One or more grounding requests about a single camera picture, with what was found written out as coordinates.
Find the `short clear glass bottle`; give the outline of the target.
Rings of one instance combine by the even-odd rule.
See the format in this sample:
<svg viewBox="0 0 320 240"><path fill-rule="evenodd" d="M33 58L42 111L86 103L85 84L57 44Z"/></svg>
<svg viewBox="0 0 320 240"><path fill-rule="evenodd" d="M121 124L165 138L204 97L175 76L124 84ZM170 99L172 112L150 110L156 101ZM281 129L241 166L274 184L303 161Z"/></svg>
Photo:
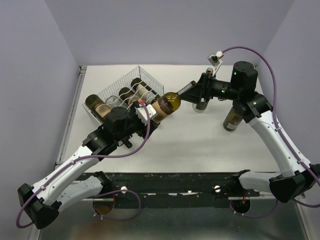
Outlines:
<svg viewBox="0 0 320 240"><path fill-rule="evenodd" d="M105 100L105 104L110 108L113 109L115 107L123 107L123 108L127 108L127 104L125 102L123 102L123 100L115 95L111 95L109 96L106 100Z"/></svg>

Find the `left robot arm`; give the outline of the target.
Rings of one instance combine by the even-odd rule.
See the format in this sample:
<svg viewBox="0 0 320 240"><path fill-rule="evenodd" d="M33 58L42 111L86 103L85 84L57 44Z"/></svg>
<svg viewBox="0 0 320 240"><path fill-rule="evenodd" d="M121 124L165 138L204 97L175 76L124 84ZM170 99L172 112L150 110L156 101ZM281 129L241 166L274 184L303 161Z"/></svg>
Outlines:
<svg viewBox="0 0 320 240"><path fill-rule="evenodd" d="M60 167L42 180L32 185L24 183L18 188L20 210L15 220L16 227L24 229L35 225L37 229L43 229L75 203L88 197L112 195L114 191L102 172L79 183L74 181L103 159L126 158L136 154L155 129L152 120L157 115L156 109L150 104L140 103L131 110L120 106L113 108L103 124L91 132ZM129 153L113 155L118 143L133 134L141 136L143 142ZM20 223L23 213L31 220L30 224Z"/></svg>

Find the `olive green wine bottle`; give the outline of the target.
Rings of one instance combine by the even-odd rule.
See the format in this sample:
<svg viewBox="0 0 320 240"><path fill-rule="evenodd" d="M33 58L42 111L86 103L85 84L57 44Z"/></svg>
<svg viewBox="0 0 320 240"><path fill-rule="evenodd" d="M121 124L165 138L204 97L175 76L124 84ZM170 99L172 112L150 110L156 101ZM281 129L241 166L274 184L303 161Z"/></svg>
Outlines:
<svg viewBox="0 0 320 240"><path fill-rule="evenodd" d="M155 109L157 115L152 119L156 124L160 124L165 118L174 113L181 106L180 95L194 87L197 83L193 80L180 89L178 92L167 92L158 98L151 105Z"/></svg>

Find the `dark green wine bottle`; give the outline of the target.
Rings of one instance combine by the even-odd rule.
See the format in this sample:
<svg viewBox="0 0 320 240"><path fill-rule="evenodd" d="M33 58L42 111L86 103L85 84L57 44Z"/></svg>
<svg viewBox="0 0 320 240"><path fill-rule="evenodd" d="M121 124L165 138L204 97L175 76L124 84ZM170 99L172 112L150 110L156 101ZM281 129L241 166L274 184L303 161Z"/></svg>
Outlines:
<svg viewBox="0 0 320 240"><path fill-rule="evenodd" d="M119 91L119 97L128 105L130 106L132 103L134 103L135 101L139 101L140 97L134 92L132 91L130 88L128 87L123 87L122 89L120 89Z"/></svg>

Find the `tall clear glass bottle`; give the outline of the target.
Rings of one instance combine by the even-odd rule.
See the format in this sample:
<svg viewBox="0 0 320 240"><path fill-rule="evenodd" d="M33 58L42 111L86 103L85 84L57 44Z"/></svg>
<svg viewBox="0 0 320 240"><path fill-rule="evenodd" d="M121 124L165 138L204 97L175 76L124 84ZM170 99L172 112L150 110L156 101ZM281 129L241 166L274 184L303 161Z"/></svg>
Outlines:
<svg viewBox="0 0 320 240"><path fill-rule="evenodd" d="M203 113L206 108L207 108L208 104L206 102L201 102L200 104L192 104L192 108L196 113Z"/></svg>

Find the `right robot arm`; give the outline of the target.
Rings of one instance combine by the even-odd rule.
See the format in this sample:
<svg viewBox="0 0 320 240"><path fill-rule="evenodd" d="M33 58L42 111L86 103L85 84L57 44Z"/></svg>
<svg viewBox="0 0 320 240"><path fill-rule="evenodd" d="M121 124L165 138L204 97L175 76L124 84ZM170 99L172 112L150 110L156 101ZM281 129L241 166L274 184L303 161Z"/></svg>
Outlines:
<svg viewBox="0 0 320 240"><path fill-rule="evenodd" d="M256 91L257 79L258 71L252 63L238 61L233 65L229 82L204 72L198 82L192 81L179 95L181 100L193 104L213 98L231 100L236 113L261 137L279 172L240 171L230 183L230 191L241 196L247 190L259 190L287 203L319 180L320 165L312 164L294 144L287 146L292 141L273 116L275 109L271 103Z"/></svg>

